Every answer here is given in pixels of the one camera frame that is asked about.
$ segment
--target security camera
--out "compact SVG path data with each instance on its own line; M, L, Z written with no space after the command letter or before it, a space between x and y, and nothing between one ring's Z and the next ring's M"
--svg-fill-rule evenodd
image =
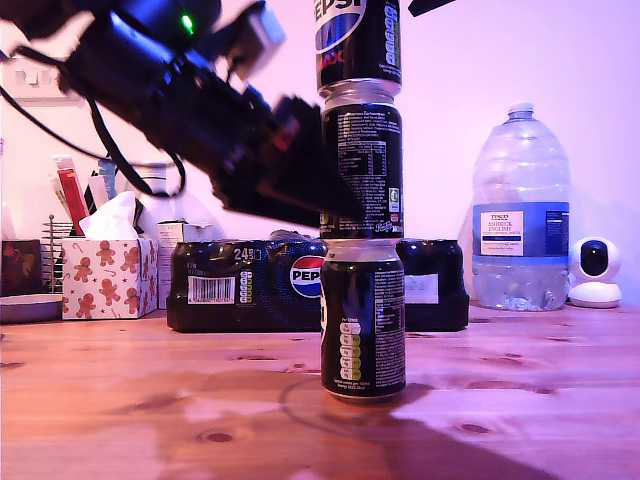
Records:
M571 248L570 268L575 277L569 290L572 304L588 308L618 306L622 292L613 277L620 270L620 254L613 243L604 238L583 238Z

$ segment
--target metal rack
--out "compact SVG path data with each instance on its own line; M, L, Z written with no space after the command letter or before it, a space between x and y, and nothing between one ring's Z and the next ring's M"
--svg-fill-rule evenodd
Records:
M73 223L53 219L49 215L49 221L42 224L42 282L46 291L62 293L62 239L69 237Z

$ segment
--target wall socket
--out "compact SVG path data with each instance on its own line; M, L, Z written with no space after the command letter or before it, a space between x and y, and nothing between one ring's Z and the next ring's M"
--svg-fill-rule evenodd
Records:
M65 95L58 88L58 69L15 56L2 64L3 84L21 105L57 106L82 102L75 92Z

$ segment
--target pepsi max can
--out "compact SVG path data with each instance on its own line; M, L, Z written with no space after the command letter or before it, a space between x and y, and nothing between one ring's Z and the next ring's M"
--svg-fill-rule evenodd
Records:
M315 0L316 70L323 97L353 80L379 80L400 93L398 0Z
M321 214L321 238L402 238L402 119L393 98L375 82L338 88L327 99L322 140L327 160L365 214L361 219Z
M322 266L322 385L370 403L405 379L404 270L384 242L332 242Z

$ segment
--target barcode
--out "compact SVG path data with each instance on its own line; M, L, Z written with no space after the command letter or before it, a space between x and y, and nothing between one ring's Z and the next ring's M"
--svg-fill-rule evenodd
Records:
M236 279L189 277L189 303L235 303Z

